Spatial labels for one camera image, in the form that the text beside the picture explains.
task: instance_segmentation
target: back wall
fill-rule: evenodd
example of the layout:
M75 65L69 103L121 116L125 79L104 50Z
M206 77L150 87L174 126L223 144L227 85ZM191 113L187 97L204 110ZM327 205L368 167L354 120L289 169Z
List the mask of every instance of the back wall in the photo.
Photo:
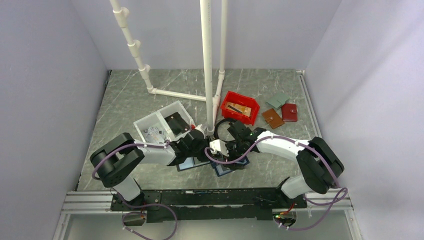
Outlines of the back wall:
M107 0L72 0L108 69L137 69ZM211 1L219 66L221 1ZM229 0L226 68L305 69L341 0ZM154 69L203 68L199 0L121 0Z

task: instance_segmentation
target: table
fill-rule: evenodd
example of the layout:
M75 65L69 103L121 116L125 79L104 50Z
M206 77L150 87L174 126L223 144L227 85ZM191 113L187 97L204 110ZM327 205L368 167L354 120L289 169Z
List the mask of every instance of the table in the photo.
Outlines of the table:
M205 95L202 69L152 69L150 80L158 89ZM214 91L218 82L218 70L214 70ZM294 69L226 69L222 86L222 98L227 91L255 98L260 105L255 125L249 126L271 130L261 113L271 108L266 100L277 92L289 97L288 103L295 103L298 121L287 122L273 129L275 134L295 139L312 139L317 135L316 126L309 111L307 94ZM128 132L140 139L133 122L175 101L180 101L196 124L206 123L206 103L147 92L138 70L113 70L111 72L103 101L97 115L92 139L77 186L78 191L107 190L100 181L93 180L93 166L90 155L117 135ZM218 111L217 120L223 117ZM220 127L219 135L228 138L226 127ZM217 177L210 164L177 171L175 166L139 164L131 176L145 190L151 189L221 189L276 187L287 177L299 171L297 163L269 153L252 152L248 155L250 164L243 170Z

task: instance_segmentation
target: gray wall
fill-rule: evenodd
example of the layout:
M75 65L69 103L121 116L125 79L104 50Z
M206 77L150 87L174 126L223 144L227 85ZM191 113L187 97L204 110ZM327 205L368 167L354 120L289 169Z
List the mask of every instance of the gray wall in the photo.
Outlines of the gray wall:
M424 236L424 2L343 0L306 68L365 239Z
M72 0L109 69L137 69L107 0ZM121 0L154 69L203 68L199 0ZM229 0L226 68L305 69L341 0ZM219 66L221 1L212 0Z
M0 9L0 239L52 239L107 71L69 0Z

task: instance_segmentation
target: red wallet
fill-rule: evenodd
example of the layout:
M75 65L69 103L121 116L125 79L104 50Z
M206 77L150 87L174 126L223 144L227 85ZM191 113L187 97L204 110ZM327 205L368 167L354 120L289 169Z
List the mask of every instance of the red wallet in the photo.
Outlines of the red wallet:
M282 120L284 122L298 121L298 107L293 103L286 103L281 107Z

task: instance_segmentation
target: brown wallet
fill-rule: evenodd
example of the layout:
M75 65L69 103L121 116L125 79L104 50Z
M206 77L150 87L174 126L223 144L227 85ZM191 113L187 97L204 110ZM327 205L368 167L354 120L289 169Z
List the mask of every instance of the brown wallet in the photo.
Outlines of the brown wallet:
M278 113L274 110L274 108L264 111L262 113L262 117L271 126L272 129L278 128L284 124L284 121L281 119Z

